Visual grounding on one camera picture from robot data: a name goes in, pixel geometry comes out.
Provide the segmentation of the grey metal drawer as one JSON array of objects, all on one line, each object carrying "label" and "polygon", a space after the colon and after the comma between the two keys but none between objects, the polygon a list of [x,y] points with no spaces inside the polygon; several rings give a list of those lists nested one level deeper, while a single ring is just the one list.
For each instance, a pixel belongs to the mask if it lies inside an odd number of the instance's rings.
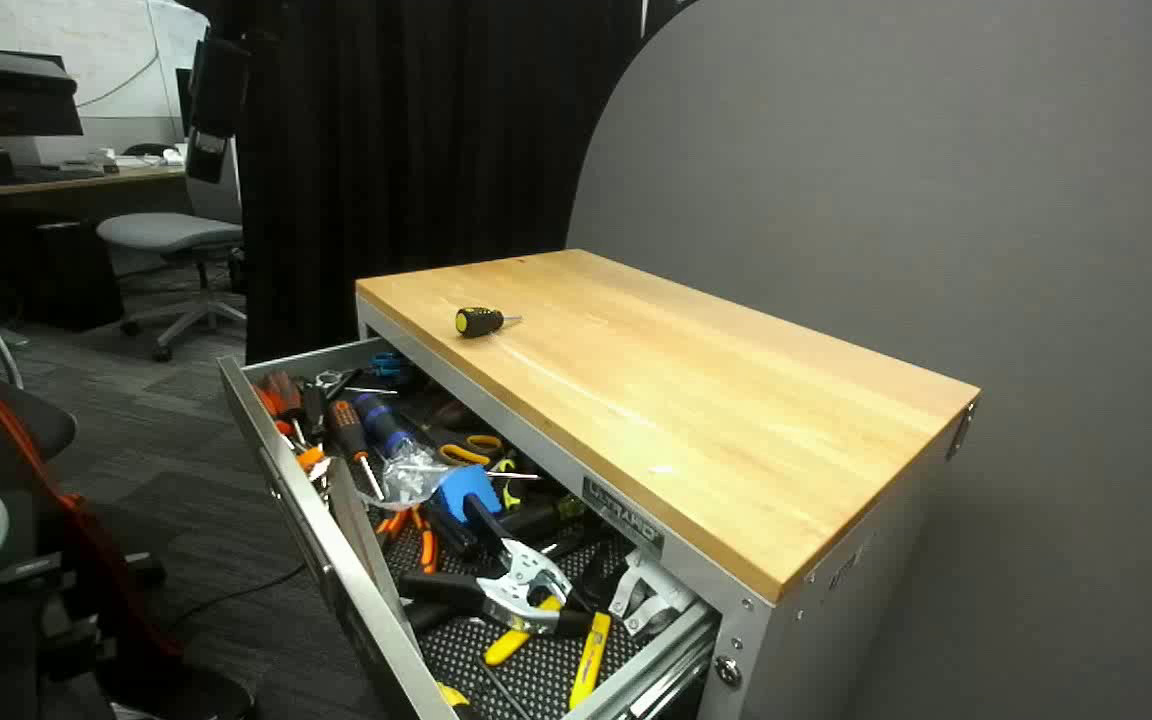
[{"label": "grey metal drawer", "polygon": [[695,720],[718,611],[382,340],[219,379],[392,720]]}]

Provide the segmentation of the red handled tool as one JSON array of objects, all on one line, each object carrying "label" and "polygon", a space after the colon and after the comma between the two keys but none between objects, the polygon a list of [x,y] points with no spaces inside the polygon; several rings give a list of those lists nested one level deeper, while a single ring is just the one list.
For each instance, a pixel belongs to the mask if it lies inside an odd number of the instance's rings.
[{"label": "red handled tool", "polygon": [[272,371],[262,379],[263,408],[275,419],[275,426],[299,443],[304,439],[304,398],[299,384],[287,371]]}]

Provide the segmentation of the grey metal tool cabinet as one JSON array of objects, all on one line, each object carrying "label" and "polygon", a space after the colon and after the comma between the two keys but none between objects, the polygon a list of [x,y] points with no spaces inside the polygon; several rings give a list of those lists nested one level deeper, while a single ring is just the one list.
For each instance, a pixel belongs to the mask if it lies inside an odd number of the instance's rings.
[{"label": "grey metal tool cabinet", "polygon": [[927,482],[958,453],[977,404],[958,434],[917,459],[873,509],[831,541],[803,577],[778,600],[750,591],[718,568],[701,549],[665,531],[642,505],[602,479],[553,433],[511,410],[497,393],[453,368],[416,337],[373,323],[382,340],[425,368],[463,408],[511,439],[540,447],[558,464],[566,488],[623,531],[643,555],[718,611],[713,660],[705,671],[701,720],[837,720],[870,652],[878,621],[917,543]]}]

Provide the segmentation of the yellow handled tool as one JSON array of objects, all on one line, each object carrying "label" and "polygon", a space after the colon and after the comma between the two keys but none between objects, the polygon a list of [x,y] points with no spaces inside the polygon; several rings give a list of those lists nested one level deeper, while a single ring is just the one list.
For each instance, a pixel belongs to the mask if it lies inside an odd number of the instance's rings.
[{"label": "yellow handled tool", "polygon": [[532,638],[530,628],[507,628],[507,631],[500,631],[500,637],[483,648],[483,664],[489,664],[489,668],[507,664],[530,638]]}]

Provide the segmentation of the blue handled screwdriver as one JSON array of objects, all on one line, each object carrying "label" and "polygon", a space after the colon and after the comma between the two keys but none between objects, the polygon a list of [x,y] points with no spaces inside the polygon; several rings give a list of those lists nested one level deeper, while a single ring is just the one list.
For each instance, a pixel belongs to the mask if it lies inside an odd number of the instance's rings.
[{"label": "blue handled screwdriver", "polygon": [[412,433],[395,419],[395,410],[383,398],[358,396],[353,408],[362,414],[373,453],[382,453],[383,459],[405,459],[416,453]]}]

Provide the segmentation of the yellow handled pliers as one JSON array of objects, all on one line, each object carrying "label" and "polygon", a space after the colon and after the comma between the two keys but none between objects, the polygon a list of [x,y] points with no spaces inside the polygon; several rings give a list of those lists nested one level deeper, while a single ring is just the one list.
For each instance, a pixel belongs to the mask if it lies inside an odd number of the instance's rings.
[{"label": "yellow handled pliers", "polygon": [[574,684],[567,684],[567,708],[582,708],[595,692],[609,638],[614,638],[614,615],[593,611],[589,637],[586,637]]}]

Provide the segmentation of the brown handled screwdriver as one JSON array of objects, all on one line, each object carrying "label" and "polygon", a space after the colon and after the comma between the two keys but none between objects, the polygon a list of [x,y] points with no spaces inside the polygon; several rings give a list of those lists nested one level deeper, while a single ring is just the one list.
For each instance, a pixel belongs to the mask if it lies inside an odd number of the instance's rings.
[{"label": "brown handled screwdriver", "polygon": [[383,492],[382,492],[382,479],[373,473],[364,422],[362,422],[353,398],[337,396],[327,404],[327,414],[332,414],[332,433],[337,433],[339,447],[358,459],[367,495],[382,500]]}]

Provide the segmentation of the wooden cabinet top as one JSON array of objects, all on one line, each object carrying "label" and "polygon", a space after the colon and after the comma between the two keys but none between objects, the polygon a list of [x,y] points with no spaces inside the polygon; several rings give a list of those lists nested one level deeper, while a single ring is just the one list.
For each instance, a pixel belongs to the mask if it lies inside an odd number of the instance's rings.
[{"label": "wooden cabinet top", "polygon": [[[965,379],[582,246],[367,277],[358,301],[765,600],[977,404]],[[455,307],[507,323],[459,340]]]}]

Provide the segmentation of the blue plastic tool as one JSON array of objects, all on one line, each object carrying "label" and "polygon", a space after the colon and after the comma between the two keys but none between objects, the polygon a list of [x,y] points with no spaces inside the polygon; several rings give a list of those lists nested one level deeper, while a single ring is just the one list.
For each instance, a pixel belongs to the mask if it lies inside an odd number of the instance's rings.
[{"label": "blue plastic tool", "polygon": [[489,517],[500,511],[500,492],[494,482],[494,475],[482,464],[463,464],[453,466],[441,488],[435,488],[435,505],[463,524],[470,509],[482,505]]}]

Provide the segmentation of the black computer monitor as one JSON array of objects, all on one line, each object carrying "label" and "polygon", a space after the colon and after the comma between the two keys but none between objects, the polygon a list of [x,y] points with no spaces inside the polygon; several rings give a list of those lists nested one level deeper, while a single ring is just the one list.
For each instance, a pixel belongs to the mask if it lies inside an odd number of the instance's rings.
[{"label": "black computer monitor", "polygon": [[0,46],[0,135],[82,135],[78,79],[59,55]]}]

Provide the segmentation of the black yellow stubby screwdriver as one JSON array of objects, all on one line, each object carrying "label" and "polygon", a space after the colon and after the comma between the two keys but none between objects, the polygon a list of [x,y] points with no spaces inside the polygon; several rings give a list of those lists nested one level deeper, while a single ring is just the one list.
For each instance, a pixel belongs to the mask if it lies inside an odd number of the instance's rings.
[{"label": "black yellow stubby screwdriver", "polygon": [[507,323],[500,307],[455,307],[455,337],[459,340],[482,340],[494,337]]}]

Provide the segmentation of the white black spring clamp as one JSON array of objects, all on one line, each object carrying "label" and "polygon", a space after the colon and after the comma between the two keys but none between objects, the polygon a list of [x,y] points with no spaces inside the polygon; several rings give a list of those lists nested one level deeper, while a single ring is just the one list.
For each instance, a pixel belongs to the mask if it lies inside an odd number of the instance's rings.
[{"label": "white black spring clamp", "polygon": [[507,628],[553,631],[574,596],[567,572],[526,541],[511,541],[500,521],[470,500],[463,517],[482,541],[483,568],[471,584]]}]

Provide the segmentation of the orange handled pliers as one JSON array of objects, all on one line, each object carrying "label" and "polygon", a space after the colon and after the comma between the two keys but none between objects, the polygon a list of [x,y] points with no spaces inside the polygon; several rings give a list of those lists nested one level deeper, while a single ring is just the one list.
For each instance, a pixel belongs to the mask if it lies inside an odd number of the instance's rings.
[{"label": "orange handled pliers", "polygon": [[425,509],[395,509],[395,511],[389,511],[389,517],[373,529],[373,536],[375,536],[382,543],[392,543],[392,541],[400,541],[405,531],[416,536],[416,568],[422,568],[425,577],[435,577],[435,572],[441,572],[441,536],[435,536],[434,521],[425,517]]}]

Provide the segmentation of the dark wooden desk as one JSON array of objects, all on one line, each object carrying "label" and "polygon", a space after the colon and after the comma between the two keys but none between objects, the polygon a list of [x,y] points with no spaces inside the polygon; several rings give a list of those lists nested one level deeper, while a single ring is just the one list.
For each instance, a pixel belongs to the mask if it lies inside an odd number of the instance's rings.
[{"label": "dark wooden desk", "polygon": [[123,294],[95,223],[182,202],[182,173],[0,182],[0,321],[68,333],[119,321]]}]

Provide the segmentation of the grey office chair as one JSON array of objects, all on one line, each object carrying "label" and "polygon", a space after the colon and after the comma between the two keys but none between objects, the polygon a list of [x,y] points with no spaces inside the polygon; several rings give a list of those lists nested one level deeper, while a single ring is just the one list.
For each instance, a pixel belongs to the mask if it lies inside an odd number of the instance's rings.
[{"label": "grey office chair", "polygon": [[186,260],[196,267],[196,284],[189,289],[189,294],[158,313],[158,358],[173,358],[176,344],[199,323],[250,323],[250,313],[238,305],[232,289],[219,289],[207,277],[216,260],[238,260],[244,246],[238,142],[194,148],[186,191],[189,208],[119,212],[95,223],[95,237],[114,246]]}]

